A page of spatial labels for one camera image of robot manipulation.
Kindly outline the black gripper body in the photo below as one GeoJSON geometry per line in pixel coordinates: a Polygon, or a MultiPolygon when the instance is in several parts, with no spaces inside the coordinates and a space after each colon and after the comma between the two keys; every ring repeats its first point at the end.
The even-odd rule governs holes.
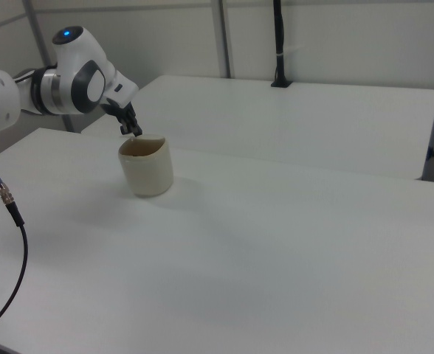
{"type": "Polygon", "coordinates": [[[135,110],[131,102],[128,102],[123,107],[112,99],[107,99],[105,103],[101,103],[100,107],[106,114],[115,116],[118,120],[132,120],[136,117],[135,110]]]}

